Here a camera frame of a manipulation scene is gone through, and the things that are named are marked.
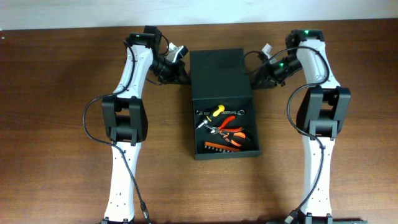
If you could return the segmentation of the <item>silver ring wrench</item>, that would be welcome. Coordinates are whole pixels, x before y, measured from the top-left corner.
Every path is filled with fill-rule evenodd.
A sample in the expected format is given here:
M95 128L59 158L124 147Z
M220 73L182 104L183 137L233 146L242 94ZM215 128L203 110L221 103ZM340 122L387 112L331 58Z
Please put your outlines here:
M195 114L197 114L197 115L209 115L210 112L209 111L196 110ZM244 110L222 111L221 114L234 114L234 115L242 116L242 115L245 114L245 111Z

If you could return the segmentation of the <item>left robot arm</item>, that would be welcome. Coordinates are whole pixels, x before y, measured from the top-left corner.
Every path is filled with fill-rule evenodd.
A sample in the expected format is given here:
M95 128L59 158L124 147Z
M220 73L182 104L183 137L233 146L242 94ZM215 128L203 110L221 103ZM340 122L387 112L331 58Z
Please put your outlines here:
M186 46L167 44L160 52L164 38L156 26L145 26L141 33L131 33L125 40L126 62L121 79L109 96L102 99L106 135L113 152L111 188L103 223L133 223L133 196L139 191L134 179L141 144L146 140L148 120L142 91L148 72L160 85L188 85L190 78L183 57Z

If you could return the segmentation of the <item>orange black long-nose pliers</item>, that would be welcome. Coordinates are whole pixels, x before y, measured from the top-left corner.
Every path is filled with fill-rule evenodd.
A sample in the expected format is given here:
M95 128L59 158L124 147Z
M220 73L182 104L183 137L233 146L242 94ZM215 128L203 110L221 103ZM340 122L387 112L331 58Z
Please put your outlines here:
M236 146L236 147L242 147L245 145L247 142L251 142L251 140L246 136L244 132L223 132L220 133L221 137L228 143Z

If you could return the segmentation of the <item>orange screwdriver bit holder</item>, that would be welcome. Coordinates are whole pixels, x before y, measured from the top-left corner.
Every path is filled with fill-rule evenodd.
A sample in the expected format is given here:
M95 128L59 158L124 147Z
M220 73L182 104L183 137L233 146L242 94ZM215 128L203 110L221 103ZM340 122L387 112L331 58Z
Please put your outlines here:
M241 152L241 150L238 148L224 146L224 145L220 145L220 144L216 144L216 143L212 143L212 142L205 142L204 148L212 150L212 151L217 151L217 152Z

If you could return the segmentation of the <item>red handled side cutters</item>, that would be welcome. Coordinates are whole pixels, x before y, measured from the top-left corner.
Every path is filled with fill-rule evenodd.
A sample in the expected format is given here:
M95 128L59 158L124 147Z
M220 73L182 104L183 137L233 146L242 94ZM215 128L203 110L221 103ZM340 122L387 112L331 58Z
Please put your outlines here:
M235 115L228 116L220 126L210 126L206 124L205 127L208 128L212 134L238 133L243 130L243 127L232 128L228 126L229 123L235 119Z

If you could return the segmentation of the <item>yellow black stubby screwdriver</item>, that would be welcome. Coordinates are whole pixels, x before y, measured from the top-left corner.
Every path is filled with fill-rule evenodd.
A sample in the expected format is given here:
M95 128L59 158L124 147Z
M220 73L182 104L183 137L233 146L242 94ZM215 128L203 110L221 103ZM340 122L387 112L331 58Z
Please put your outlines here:
M204 116L202 121L199 123L199 125L196 127L196 129L200 129L202 126L206 124L210 124L215 117L219 116L223 111L225 110L224 105L218 105L213 107L208 114Z

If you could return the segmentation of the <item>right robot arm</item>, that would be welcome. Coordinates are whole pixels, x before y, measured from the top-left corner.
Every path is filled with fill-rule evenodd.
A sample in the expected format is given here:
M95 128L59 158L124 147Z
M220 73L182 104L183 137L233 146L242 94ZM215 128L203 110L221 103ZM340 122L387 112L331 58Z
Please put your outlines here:
M330 205L331 156L341 132L351 93L343 88L331 71L326 57L323 32L295 29L285 39L287 56L278 59L266 45L259 54L261 65L251 86L253 89L283 86L288 77L302 70L306 84L298 91L306 94L295 119L287 105L287 119L302 135L305 168L301 203L284 219L284 223L333 223Z

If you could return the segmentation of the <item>dark green box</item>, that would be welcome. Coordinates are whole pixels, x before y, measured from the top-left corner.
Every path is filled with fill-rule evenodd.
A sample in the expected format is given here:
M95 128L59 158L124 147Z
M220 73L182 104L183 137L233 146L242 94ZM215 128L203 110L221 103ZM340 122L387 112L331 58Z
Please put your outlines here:
M257 157L261 154L254 111L254 93L248 76L242 74L239 67L242 57L243 49L190 52L196 160ZM195 111L210 112L218 105L224 105L226 111L245 111L242 116L235 115L236 119L228 126L243 127L243 132L251 142L236 147L226 142L220 134L211 134L205 126L196 129L205 115L197 115ZM204 148L205 142L235 147L241 152L212 151Z

